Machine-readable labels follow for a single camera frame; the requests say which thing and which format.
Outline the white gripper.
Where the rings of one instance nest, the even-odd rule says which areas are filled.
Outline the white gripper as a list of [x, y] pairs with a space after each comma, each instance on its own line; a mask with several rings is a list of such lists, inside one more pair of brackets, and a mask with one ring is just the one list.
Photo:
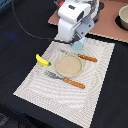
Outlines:
[[76, 28], [79, 26], [79, 23], [72, 24], [62, 18], [59, 19], [58, 23], [58, 36], [63, 41], [70, 41], [75, 34]]

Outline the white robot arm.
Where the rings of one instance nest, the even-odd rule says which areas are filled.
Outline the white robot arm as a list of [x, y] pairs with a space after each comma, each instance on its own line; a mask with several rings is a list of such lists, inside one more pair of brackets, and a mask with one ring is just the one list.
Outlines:
[[100, 0], [65, 0], [58, 9], [58, 36], [69, 42], [83, 38], [98, 19]]

